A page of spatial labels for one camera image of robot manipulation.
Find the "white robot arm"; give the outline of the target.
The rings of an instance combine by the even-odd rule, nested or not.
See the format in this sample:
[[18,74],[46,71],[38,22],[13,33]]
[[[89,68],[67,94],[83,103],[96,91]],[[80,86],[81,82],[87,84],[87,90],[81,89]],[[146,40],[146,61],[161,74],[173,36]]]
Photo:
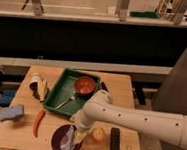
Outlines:
[[85,133],[96,121],[155,136],[187,150],[187,115],[160,113],[111,105],[111,94],[98,90],[74,117],[76,129]]

